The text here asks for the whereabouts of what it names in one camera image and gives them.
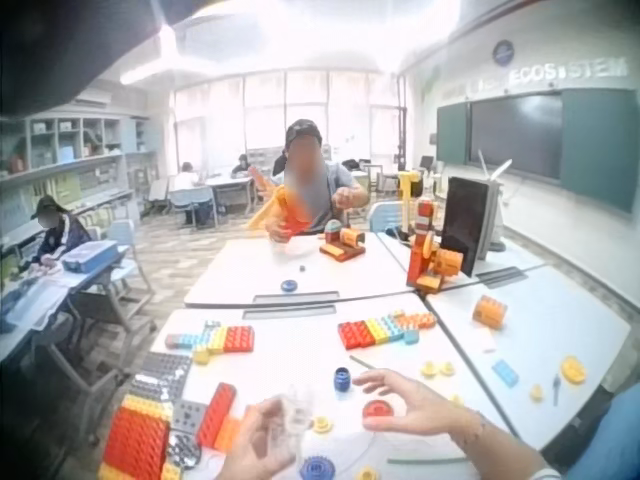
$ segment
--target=gray t-shirt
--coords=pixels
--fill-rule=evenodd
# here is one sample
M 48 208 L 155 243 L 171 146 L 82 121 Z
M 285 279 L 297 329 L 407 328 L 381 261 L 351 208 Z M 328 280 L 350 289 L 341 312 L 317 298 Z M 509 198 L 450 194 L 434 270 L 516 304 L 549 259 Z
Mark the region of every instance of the gray t-shirt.
M 313 218 L 307 232 L 321 232 L 329 220 L 335 218 L 344 223 L 342 210 L 336 209 L 331 203 L 331 197 L 340 187 L 353 187 L 356 181 L 339 163 L 325 163 L 324 172 L 319 172 L 314 181 L 297 191 L 309 209 Z M 286 170 L 272 178 L 276 185 L 289 185 L 289 177 L 285 178 Z

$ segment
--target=green board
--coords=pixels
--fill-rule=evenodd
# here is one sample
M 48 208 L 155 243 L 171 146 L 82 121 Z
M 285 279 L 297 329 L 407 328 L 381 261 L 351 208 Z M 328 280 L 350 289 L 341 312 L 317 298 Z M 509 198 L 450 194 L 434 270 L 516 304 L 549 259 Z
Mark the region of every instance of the green board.
M 566 90 L 560 182 L 624 211 L 638 186 L 638 103 L 630 90 Z
M 436 159 L 463 165 L 467 162 L 468 103 L 438 108 L 438 148 Z

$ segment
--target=round logo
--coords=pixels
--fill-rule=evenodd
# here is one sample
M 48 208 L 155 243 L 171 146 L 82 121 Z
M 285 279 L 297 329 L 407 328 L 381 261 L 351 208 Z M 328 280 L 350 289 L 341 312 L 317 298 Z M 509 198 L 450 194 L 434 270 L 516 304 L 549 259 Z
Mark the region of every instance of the round logo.
M 493 61 L 501 67 L 511 63 L 516 51 L 509 40 L 500 40 L 493 49 Z

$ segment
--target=black hat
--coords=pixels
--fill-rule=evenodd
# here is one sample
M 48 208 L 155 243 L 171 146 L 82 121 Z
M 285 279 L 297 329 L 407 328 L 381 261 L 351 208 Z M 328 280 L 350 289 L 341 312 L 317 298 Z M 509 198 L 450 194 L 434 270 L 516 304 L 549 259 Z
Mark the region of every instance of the black hat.
M 300 120 L 296 120 L 289 128 L 287 128 L 287 137 L 284 142 L 284 148 L 289 150 L 291 146 L 291 142 L 297 137 L 301 137 L 303 135 L 310 135 L 312 137 L 316 137 L 318 139 L 318 143 L 322 146 L 322 135 L 320 135 L 320 130 L 318 130 L 318 126 L 313 123 L 311 120 L 307 120 L 306 118 L 301 118 Z
M 62 208 L 58 203 L 53 199 L 51 195 L 45 195 L 44 197 L 38 200 L 38 206 L 36 207 L 36 213 L 31 215 L 31 220 L 37 218 L 38 215 L 44 212 L 60 212 L 65 213 L 67 210 Z

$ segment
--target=box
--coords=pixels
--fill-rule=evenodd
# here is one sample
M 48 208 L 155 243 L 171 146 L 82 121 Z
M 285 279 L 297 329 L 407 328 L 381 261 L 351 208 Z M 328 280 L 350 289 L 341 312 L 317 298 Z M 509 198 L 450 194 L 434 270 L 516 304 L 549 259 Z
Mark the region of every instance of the box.
M 73 273 L 91 273 L 119 256 L 118 243 L 113 240 L 87 242 L 64 254 L 60 259 L 65 270 Z

